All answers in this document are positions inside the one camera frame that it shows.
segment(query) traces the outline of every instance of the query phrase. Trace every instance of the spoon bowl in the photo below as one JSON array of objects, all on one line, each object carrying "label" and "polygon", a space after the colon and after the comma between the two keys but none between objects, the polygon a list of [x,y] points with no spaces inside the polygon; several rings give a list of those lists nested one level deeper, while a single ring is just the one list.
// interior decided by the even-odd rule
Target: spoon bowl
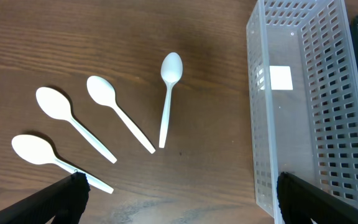
[{"label": "spoon bowl", "polygon": [[12,139],[12,146],[22,159],[35,165],[53,163],[56,159],[51,145],[36,136],[29,134],[15,136]]},{"label": "spoon bowl", "polygon": [[180,80],[183,73],[183,64],[180,56],[175,53],[169,53],[161,66],[161,77],[165,83],[176,83]]},{"label": "spoon bowl", "polygon": [[35,164],[56,164],[65,171],[73,174],[75,172],[84,173],[90,185],[97,187],[109,194],[113,192],[113,188],[91,174],[72,166],[58,159],[53,152],[52,146],[44,139],[29,134],[15,136],[12,139],[13,150],[25,161]]},{"label": "spoon bowl", "polygon": [[104,78],[92,76],[86,81],[89,95],[97,104],[103,106],[116,105],[116,92],[114,87]]},{"label": "spoon bowl", "polygon": [[57,90],[41,87],[35,95],[41,109],[51,118],[69,120],[72,117],[70,102]]}]

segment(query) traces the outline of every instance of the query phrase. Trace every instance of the wooden table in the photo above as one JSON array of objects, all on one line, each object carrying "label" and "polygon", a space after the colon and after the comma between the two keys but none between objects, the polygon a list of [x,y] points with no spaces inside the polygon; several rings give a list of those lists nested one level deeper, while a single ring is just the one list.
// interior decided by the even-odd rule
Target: wooden table
[{"label": "wooden table", "polygon": [[[349,16],[358,0],[347,0]],[[11,147],[48,136],[64,159],[114,187],[91,188],[82,223],[273,223],[255,204],[246,23],[255,0],[0,0],[0,210],[64,178]],[[86,79],[115,87],[120,107],[155,146],[165,98],[160,66],[178,52],[165,149],[151,155]],[[71,125],[49,118],[35,91],[55,86],[114,153],[109,163]]]}]

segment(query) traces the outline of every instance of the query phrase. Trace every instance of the plastic basket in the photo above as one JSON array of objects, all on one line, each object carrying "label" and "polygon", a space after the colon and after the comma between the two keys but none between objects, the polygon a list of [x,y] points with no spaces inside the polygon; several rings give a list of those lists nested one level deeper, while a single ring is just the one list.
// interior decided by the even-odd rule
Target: plastic basket
[{"label": "plastic basket", "polygon": [[358,208],[358,72],[344,1],[259,0],[247,24],[255,196],[279,173]]}]

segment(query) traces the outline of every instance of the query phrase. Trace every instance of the white plastic spoon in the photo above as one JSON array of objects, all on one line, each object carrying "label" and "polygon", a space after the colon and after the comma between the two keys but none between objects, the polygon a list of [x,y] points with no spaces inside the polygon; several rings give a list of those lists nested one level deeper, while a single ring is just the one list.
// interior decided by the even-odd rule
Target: white plastic spoon
[{"label": "white plastic spoon", "polygon": [[169,112],[171,107],[171,94],[173,86],[180,80],[183,73],[183,64],[180,56],[175,52],[168,54],[161,66],[161,77],[167,85],[167,95],[165,97],[164,111],[162,113],[160,129],[160,147],[165,147],[167,139]]},{"label": "white plastic spoon", "polygon": [[15,152],[27,162],[35,165],[56,164],[71,174],[78,171],[86,175],[88,183],[92,186],[97,187],[109,194],[111,194],[114,190],[109,185],[91,174],[56,158],[52,146],[42,138],[29,134],[21,134],[12,139],[12,146]]},{"label": "white plastic spoon", "polygon": [[131,119],[120,109],[116,103],[116,92],[112,85],[104,78],[92,76],[88,78],[86,82],[88,92],[92,99],[100,105],[111,107],[122,121],[126,124],[129,130],[134,136],[143,144],[143,146],[149,150],[150,153],[154,153],[155,149],[150,141],[146,138],[143,132],[132,122]]},{"label": "white plastic spoon", "polygon": [[68,99],[57,90],[47,87],[41,87],[36,93],[38,104],[41,109],[54,119],[68,121],[82,136],[105,158],[115,163],[117,159],[96,137],[94,137],[86,128],[84,128],[71,114],[71,105]]}]

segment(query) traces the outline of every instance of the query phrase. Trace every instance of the spoon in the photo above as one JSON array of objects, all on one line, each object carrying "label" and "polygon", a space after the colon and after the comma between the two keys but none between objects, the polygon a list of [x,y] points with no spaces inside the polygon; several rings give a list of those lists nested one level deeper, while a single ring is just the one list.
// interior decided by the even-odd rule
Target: spoon
[{"label": "spoon", "polygon": [[165,146],[167,139],[169,112],[171,107],[171,94],[173,86],[180,80],[183,73],[183,64],[180,56],[172,52],[165,57],[161,66],[161,77],[167,86],[167,95],[165,97],[164,111],[162,113],[161,129],[160,129],[160,147]]},{"label": "spoon", "polygon": [[21,134],[15,136],[12,139],[12,146],[15,152],[22,159],[29,163],[35,165],[56,164],[71,174],[75,173],[76,171],[84,173],[88,183],[94,187],[99,188],[100,190],[103,190],[109,194],[111,194],[114,190],[109,185],[92,176],[91,174],[56,158],[52,146],[42,138],[29,134]]},{"label": "spoon", "polygon": [[35,94],[41,109],[54,119],[68,121],[82,136],[105,158],[115,163],[117,159],[96,137],[94,137],[86,128],[84,128],[71,114],[71,105],[68,99],[57,90],[47,87],[41,87]]},{"label": "spoon", "polygon": [[126,124],[129,130],[134,136],[143,144],[143,146],[149,150],[150,153],[154,153],[155,149],[150,141],[144,136],[143,132],[136,126],[135,123],[122,111],[116,102],[116,92],[112,85],[104,78],[92,76],[88,78],[86,82],[88,92],[92,99],[100,105],[111,107],[122,121]]}]

